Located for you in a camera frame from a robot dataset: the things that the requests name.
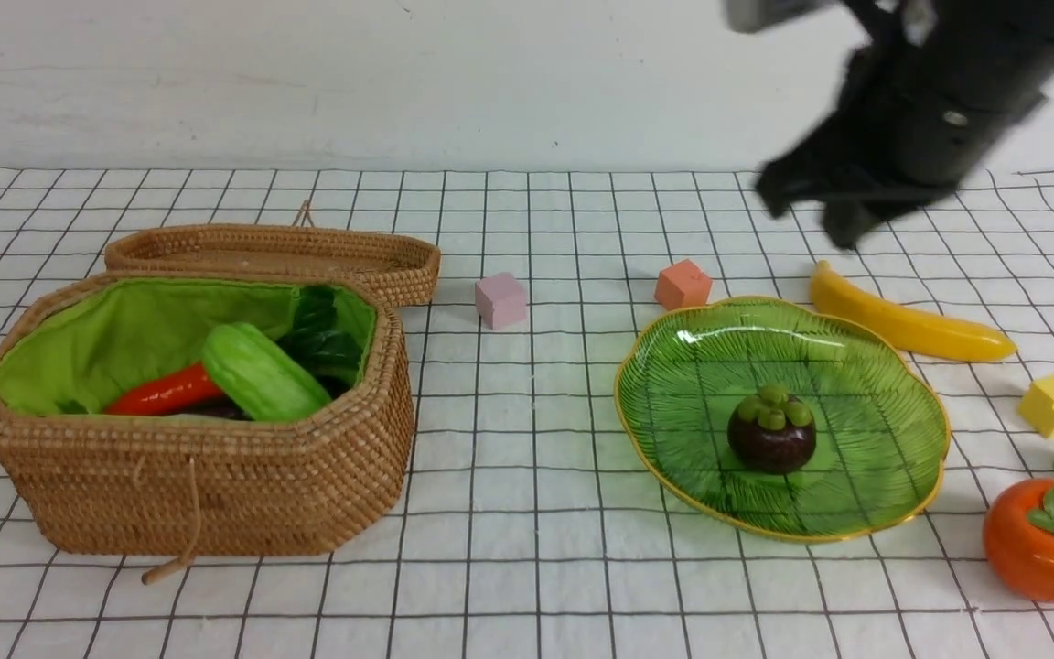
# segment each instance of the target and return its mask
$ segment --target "wicker basket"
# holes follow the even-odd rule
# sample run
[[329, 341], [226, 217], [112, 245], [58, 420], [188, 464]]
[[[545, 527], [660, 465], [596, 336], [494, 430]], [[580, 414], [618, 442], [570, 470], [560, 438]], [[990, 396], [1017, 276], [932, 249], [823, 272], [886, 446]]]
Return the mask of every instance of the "wicker basket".
[[414, 431], [405, 332], [355, 280], [229, 272], [108, 272], [41, 297], [0, 346], [122, 279], [331, 283], [377, 310], [368, 365], [351, 391], [296, 423], [24, 416], [0, 400], [0, 463], [43, 536], [63, 551], [296, 556], [334, 550], [384, 517], [405, 484]]
[[109, 244], [108, 270], [351, 275], [390, 306], [430, 303], [442, 251], [386, 233], [318, 229], [309, 201], [292, 226], [200, 225], [139, 231]]

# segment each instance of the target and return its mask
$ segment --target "orange cube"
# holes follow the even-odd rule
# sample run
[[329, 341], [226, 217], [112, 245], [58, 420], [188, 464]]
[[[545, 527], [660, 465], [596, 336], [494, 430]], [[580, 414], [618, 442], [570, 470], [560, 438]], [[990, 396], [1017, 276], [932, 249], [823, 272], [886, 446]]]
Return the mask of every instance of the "orange cube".
[[702, 268], [695, 266], [694, 261], [679, 260], [657, 275], [653, 297], [669, 311], [687, 306], [705, 306], [710, 299], [710, 287], [714, 284], [710, 276]]

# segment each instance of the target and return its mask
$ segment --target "toy fruit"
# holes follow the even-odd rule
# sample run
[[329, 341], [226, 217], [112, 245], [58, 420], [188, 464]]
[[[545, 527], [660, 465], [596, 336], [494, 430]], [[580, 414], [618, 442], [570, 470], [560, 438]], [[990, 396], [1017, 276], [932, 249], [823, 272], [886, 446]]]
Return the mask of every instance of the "toy fruit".
[[790, 474], [816, 451], [812, 410], [779, 385], [764, 385], [739, 402], [726, 425], [731, 451], [750, 468]]
[[1016, 354], [1016, 344], [995, 327], [881, 299], [854, 287], [825, 260], [816, 263], [808, 294], [816, 311], [867, 327], [897, 350], [954, 362], [998, 362]]
[[1000, 493], [982, 522], [982, 546], [1013, 593], [1054, 603], [1054, 479], [1021, 481]]

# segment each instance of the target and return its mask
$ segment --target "gold rim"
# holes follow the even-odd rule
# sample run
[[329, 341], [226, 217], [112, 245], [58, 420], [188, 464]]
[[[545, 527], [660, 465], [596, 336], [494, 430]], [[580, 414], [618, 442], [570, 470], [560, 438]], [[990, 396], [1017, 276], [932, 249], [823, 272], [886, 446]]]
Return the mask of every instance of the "gold rim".
[[[719, 308], [719, 306], [726, 306], [729, 304], [735, 304], [740, 302], [764, 302], [764, 303], [786, 305], [790, 306], [790, 308], [796, 308], [803, 313], [809, 313], [812, 315], [815, 315], [816, 317], [822, 317], [824, 318], [824, 321], [831, 321], [833, 323], [836, 323], [837, 325], [843, 325], [844, 327], [846, 327], [846, 329], [861, 330], [861, 332], [864, 332], [871, 337], [876, 338], [876, 341], [881, 343], [883, 347], [890, 349], [892, 355], [894, 355], [897, 358], [897, 362], [899, 362], [902, 365], [906, 374], [911, 376], [911, 379], [917, 380], [917, 383], [921, 384], [921, 387], [923, 387], [926, 392], [930, 392], [930, 396], [933, 398], [933, 402], [936, 402], [938, 410], [941, 412], [941, 422], [942, 426], [946, 429], [946, 437], [945, 437], [944, 447], [942, 447], [941, 450], [941, 460], [938, 461], [938, 479], [937, 481], [934, 481], [933, 489], [930, 490], [930, 493], [929, 496], [925, 497], [925, 500], [921, 502], [921, 504], [917, 505], [917, 508], [913, 509], [904, 517], [897, 518], [897, 520], [890, 521], [884, 524], [878, 524], [875, 526], [865, 526], [865, 528], [862, 528], [861, 530], [855, 530], [855, 532], [852, 534], [824, 535], [824, 536], [795, 536], [790, 534], [782, 534], [779, 532], [778, 530], [761, 529], [759, 528], [759, 526], [748, 524], [744, 521], [738, 520], [736, 517], [729, 517], [729, 515], [726, 515], [724, 512], [719, 512], [710, 508], [710, 506], [703, 505], [702, 502], [699, 502], [698, 500], [696, 500], [696, 498], [691, 496], [687, 496], [685, 491], [682, 491], [681, 488], [678, 488], [677, 485], [675, 485], [672, 482], [669, 482], [669, 479], [666, 479], [665, 474], [662, 474], [662, 472], [658, 470], [657, 467], [653, 467], [653, 464], [651, 462], [648, 462], [648, 458], [645, 458], [644, 451], [641, 450], [640, 442], [637, 441], [636, 434], [632, 433], [632, 428], [628, 426], [628, 420], [626, 414], [624, 413], [624, 409], [621, 408], [621, 376], [624, 374], [624, 368], [626, 368], [628, 363], [632, 362], [632, 358], [637, 356], [637, 351], [641, 349], [641, 345], [644, 343], [645, 336], [647, 336], [649, 331], [653, 329], [653, 326], [656, 326], [661, 321], [665, 321], [665, 318], [668, 318], [671, 315], [690, 313], [696, 311], [706, 311], [706, 309]], [[741, 530], [747, 530], [747, 532], [754, 535], [764, 536], [764, 538], [779, 539], [779, 541], [785, 541], [785, 542], [822, 543], [822, 542], [850, 541], [851, 539], [854, 538], [864, 538], [864, 536], [875, 534], [878, 530], [894, 528], [894, 526], [899, 526], [900, 524], [904, 524], [904, 522], [911, 521], [914, 517], [918, 517], [921, 512], [924, 512], [925, 509], [929, 508], [930, 504], [933, 503], [934, 498], [937, 498], [938, 492], [941, 491], [941, 483], [942, 481], [945, 480], [946, 476], [946, 458], [950, 456], [950, 445], [951, 442], [953, 442], [953, 437], [954, 437], [953, 430], [951, 430], [950, 428], [950, 416], [946, 413], [945, 406], [941, 405], [941, 399], [938, 398], [938, 393], [935, 392], [932, 388], [930, 388], [930, 385], [926, 384], [923, 379], [917, 375], [917, 372], [913, 371], [912, 368], [909, 367], [909, 364], [905, 364], [904, 356], [902, 356], [902, 354], [900, 354], [899, 351], [895, 349], [895, 347], [892, 347], [890, 342], [884, 341], [881, 337], [881, 335], [874, 332], [873, 329], [867, 329], [867, 327], [862, 326], [860, 323], [854, 323], [852, 321], [848, 321], [848, 318], [836, 315], [817, 313], [812, 311], [812, 309], [803, 308], [803, 306], [801, 305], [780, 299], [780, 297], [772, 297], [769, 295], [736, 295], [733, 297], [726, 297], [726, 299], [723, 301], [718, 301], [717, 303], [714, 304], [691, 306], [691, 308], [675, 309], [675, 311], [662, 313], [662, 315], [658, 316], [653, 322], [645, 326], [645, 329], [642, 329], [640, 334], [637, 334], [636, 341], [632, 342], [632, 349], [628, 350], [628, 354], [626, 355], [626, 357], [622, 360], [621, 366], [616, 368], [616, 379], [612, 380], [612, 402], [616, 405], [616, 415], [618, 415], [618, 418], [620, 419], [621, 426], [624, 426], [624, 433], [628, 434], [628, 441], [632, 442], [632, 450], [637, 453], [637, 458], [641, 459], [641, 463], [644, 464], [645, 468], [648, 469], [648, 472], [650, 474], [656, 477], [657, 481], [662, 485], [662, 487], [668, 489], [668, 491], [670, 492], [674, 492], [674, 496], [677, 496], [679, 500], [685, 501], [685, 503], [688, 504], [691, 508], [695, 508], [700, 512], [706, 513], [708, 515], [708, 517], [714, 517], [716, 518], [716, 520], [725, 522], [731, 526], [737, 526], [737, 528], [740, 528]]]

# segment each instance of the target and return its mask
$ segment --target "toy vegetable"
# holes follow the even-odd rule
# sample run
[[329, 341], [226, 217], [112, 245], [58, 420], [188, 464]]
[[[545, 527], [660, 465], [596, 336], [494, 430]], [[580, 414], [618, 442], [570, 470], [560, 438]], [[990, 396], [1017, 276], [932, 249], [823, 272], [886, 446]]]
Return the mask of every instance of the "toy vegetable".
[[1054, 479], [1022, 481], [1000, 493], [982, 523], [982, 546], [1008, 588], [1054, 603]]
[[790, 474], [815, 454], [815, 416], [781, 385], [764, 385], [735, 408], [726, 439], [748, 467], [767, 474]]
[[310, 372], [250, 323], [214, 327], [201, 364], [252, 421], [298, 421], [331, 402]]
[[[279, 338], [280, 348], [307, 370], [327, 374], [336, 366], [348, 370], [359, 363], [360, 350], [351, 336], [335, 329], [335, 292], [328, 287], [306, 287], [296, 305], [290, 332]], [[139, 385], [113, 402], [104, 413], [130, 416], [163, 416], [204, 407], [226, 400], [201, 363]]]

